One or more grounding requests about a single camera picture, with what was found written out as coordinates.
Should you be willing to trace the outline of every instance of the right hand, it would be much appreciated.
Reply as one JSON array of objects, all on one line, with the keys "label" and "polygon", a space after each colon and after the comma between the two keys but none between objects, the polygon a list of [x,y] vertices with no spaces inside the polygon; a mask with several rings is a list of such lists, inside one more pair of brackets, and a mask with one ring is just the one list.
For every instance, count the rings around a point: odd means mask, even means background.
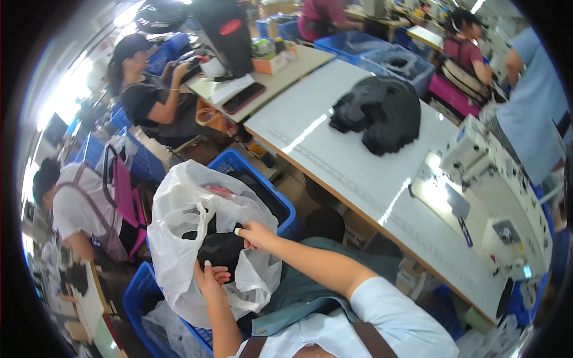
[{"label": "right hand", "polygon": [[180,64],[173,70],[173,79],[180,81],[183,78],[183,76],[187,74],[187,72],[189,72],[189,64],[188,63]]},{"label": "right hand", "polygon": [[268,252],[273,241],[280,239],[273,234],[263,224],[249,221],[243,225],[244,229],[239,229],[238,235],[245,239],[245,248],[251,250],[262,250]]}]

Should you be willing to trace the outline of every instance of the black cap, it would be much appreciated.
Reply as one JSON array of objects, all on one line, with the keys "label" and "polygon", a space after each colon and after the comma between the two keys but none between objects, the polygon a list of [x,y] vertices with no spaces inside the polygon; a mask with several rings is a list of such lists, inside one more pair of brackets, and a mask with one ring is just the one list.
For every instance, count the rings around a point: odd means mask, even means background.
[{"label": "black cap", "polygon": [[121,64],[126,58],[132,58],[137,52],[147,51],[153,47],[144,35],[135,33],[122,38],[113,51],[112,62]]},{"label": "black cap", "polygon": [[484,26],[484,24],[474,14],[464,9],[455,9],[450,14],[447,21],[452,23],[456,32],[460,32],[464,21],[467,23],[476,23],[484,28],[487,28],[487,26]]}]

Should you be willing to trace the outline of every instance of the maroon shirt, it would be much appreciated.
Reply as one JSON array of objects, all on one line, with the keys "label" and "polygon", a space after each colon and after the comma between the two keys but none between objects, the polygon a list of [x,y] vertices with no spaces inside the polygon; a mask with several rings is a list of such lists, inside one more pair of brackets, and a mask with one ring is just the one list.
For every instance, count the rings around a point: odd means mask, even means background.
[{"label": "maroon shirt", "polygon": [[326,23],[346,21],[343,0],[305,0],[300,10],[303,15],[299,17],[299,31],[307,41],[318,40],[321,37],[307,26],[309,19]]},{"label": "maroon shirt", "polygon": [[457,43],[444,39],[444,54],[456,58],[470,70],[473,71],[474,61],[484,62],[480,48],[474,45],[472,41],[464,42],[461,51],[461,58],[458,58],[459,48],[460,46]]}]

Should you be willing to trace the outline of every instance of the red oval logo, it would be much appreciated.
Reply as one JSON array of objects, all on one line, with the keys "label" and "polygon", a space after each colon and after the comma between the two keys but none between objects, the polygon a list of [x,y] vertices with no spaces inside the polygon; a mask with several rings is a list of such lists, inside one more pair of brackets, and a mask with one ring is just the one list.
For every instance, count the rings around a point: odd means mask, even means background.
[{"label": "red oval logo", "polygon": [[237,31],[239,26],[241,26],[241,20],[238,20],[238,19],[231,20],[228,23],[226,23],[225,25],[223,25],[223,27],[221,28],[221,31],[219,33],[221,35],[232,34],[235,31]]}]

